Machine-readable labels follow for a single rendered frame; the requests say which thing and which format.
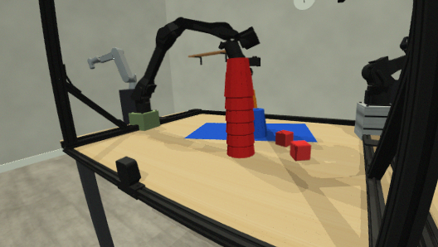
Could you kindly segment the red cup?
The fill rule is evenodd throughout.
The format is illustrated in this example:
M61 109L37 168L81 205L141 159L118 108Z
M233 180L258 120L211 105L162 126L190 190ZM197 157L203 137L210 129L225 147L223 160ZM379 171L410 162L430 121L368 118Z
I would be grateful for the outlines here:
M227 155L235 158L251 157L255 154L254 144L246 147L233 147L227 144Z
M253 95L249 58L227 59L224 97L248 97Z
M226 97L225 109L229 110L244 110L253 109L253 96L248 97Z
M254 122L231 123L226 121L226 133L234 135L244 135L254 133Z
M229 110L226 109L226 121L231 123L245 123L253 121L254 111L253 109L244 110Z
M226 143L233 147L246 147L254 144L254 133L244 135L227 134Z

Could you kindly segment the red cube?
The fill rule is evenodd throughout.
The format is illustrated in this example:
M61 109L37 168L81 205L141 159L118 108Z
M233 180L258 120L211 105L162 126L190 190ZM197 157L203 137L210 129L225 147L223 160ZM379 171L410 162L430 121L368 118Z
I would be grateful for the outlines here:
M306 141L291 141L290 156L295 161L309 160L311 154L311 145Z
M275 144L282 147L288 147L290 142L294 141L294 132L281 130L275 133Z

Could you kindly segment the blue flat mat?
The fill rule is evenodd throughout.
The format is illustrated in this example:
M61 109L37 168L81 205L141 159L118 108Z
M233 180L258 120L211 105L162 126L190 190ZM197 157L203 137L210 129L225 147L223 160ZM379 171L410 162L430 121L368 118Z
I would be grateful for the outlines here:
M294 141L317 142L305 123L267 123L266 126L268 135L255 141L275 141L275 133L286 130L294 132ZM205 123L185 138L226 140L226 136L226 123Z

